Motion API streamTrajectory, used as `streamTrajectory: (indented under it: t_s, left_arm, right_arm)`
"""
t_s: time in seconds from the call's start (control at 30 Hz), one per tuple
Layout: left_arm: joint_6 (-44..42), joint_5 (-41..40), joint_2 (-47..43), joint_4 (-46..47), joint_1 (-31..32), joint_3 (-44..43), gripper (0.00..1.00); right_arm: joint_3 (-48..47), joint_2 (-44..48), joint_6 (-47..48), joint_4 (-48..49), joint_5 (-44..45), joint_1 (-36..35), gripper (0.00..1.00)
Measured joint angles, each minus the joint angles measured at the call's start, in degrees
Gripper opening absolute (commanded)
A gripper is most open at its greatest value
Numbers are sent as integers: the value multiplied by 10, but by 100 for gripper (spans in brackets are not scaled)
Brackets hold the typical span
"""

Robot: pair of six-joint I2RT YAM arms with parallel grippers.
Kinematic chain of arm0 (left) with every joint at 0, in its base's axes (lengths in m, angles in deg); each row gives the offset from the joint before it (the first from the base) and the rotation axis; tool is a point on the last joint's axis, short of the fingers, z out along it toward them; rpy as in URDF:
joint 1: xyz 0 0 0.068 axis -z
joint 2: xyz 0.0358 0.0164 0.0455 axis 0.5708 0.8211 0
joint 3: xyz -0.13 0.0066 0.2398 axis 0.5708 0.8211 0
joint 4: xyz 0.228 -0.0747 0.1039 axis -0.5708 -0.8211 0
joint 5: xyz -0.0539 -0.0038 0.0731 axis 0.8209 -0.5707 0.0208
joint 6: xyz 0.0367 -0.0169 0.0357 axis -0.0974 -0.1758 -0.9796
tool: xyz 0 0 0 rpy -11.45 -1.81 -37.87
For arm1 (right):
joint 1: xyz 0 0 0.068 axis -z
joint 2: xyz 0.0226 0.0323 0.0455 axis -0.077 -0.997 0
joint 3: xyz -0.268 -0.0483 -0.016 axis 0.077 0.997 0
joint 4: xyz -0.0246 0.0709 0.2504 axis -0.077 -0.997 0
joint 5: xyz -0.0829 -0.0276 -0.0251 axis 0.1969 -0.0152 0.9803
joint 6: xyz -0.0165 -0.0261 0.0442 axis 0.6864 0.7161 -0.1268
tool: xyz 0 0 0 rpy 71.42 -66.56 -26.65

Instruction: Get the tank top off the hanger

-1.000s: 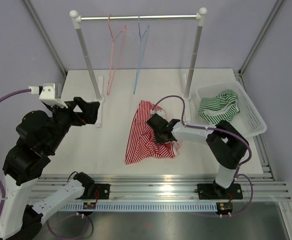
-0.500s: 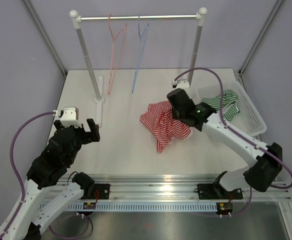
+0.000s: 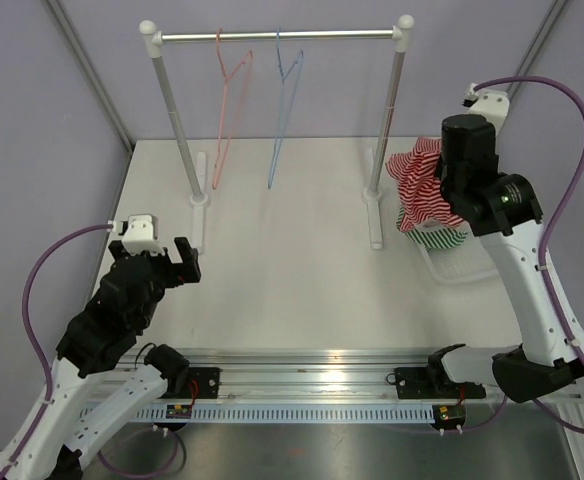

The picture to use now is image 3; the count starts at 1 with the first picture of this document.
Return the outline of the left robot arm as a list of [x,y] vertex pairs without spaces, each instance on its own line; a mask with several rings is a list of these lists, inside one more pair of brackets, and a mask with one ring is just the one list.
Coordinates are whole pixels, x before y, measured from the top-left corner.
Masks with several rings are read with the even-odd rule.
[[79,479],[101,448],[139,410],[187,388],[189,362],[172,347],[152,348],[141,368],[82,417],[81,410],[150,325],[165,292],[201,279],[198,251],[177,237],[180,262],[167,252],[134,255],[120,241],[114,263],[85,308],[69,323],[46,385],[25,423],[0,451],[0,479]]

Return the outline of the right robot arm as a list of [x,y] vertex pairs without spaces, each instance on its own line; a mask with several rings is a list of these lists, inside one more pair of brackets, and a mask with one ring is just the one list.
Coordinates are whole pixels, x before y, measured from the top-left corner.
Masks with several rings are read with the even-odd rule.
[[448,396],[460,384],[497,386],[517,403],[535,401],[584,377],[584,330],[560,284],[547,289],[542,210],[523,176],[498,167],[496,128],[479,114],[447,117],[437,172],[452,212],[465,220],[497,268],[521,333],[508,352],[457,344],[429,359],[428,389]]

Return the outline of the blue wire hanger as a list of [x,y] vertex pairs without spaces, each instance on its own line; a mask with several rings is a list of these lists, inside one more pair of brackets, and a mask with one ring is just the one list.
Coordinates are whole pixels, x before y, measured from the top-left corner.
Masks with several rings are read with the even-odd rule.
[[276,132],[273,139],[273,150],[270,160],[270,167],[268,172],[267,188],[271,189],[274,185],[278,161],[281,155],[283,141],[286,136],[286,130],[289,124],[289,119],[292,109],[295,104],[298,85],[303,70],[304,51],[299,50],[293,61],[286,66],[283,62],[282,51],[282,32],[276,32],[276,56],[277,67],[280,80],[280,95],[278,104],[278,116]]

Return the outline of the red striped tank top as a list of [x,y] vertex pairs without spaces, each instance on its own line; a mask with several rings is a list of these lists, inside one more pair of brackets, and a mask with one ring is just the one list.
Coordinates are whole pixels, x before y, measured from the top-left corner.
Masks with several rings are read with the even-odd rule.
[[392,154],[386,163],[388,174],[397,182],[403,208],[401,232],[410,232],[430,220],[449,228],[463,223],[443,199],[441,181],[435,176],[441,147],[440,138],[418,137],[409,152]]

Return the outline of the green striped tank top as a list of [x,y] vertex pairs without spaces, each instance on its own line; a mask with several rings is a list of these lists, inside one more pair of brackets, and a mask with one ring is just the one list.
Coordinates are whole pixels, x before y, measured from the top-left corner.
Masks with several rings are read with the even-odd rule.
[[449,227],[436,219],[429,218],[408,228],[405,224],[406,219],[405,209],[400,207],[396,220],[397,230],[426,251],[460,247],[470,236],[470,231],[463,225]]

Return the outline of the pink wire hanger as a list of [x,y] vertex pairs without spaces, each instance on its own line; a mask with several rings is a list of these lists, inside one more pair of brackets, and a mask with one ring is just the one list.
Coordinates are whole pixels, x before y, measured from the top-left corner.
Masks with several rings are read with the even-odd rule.
[[[216,143],[216,158],[214,161],[212,189],[217,190],[221,183],[224,167],[227,161],[231,142],[234,138],[238,128],[239,120],[244,110],[247,101],[249,85],[252,76],[252,67],[254,62],[253,51],[248,49],[241,60],[231,69],[226,66],[221,51],[221,34],[224,32],[219,28],[215,35],[215,51],[220,68],[220,73],[223,80],[221,106],[219,113],[219,125]],[[232,82],[238,77],[241,77],[242,83],[239,91],[238,100],[236,101],[234,114],[231,121],[228,121],[229,101],[232,90]]]

